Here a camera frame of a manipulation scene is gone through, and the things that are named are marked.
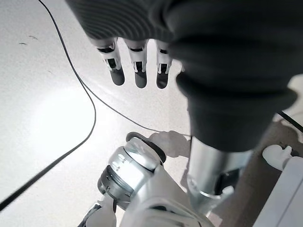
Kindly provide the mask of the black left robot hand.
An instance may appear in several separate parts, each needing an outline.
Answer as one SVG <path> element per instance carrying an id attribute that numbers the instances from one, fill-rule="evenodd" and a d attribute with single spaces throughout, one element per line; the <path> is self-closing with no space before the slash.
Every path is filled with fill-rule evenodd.
<path id="1" fill-rule="evenodd" d="M 300 0 L 70 0 L 94 45 L 107 38 L 156 39 L 181 62 L 188 100 L 192 206 L 207 213 L 230 195 L 275 113 L 297 93 L 303 71 Z"/>

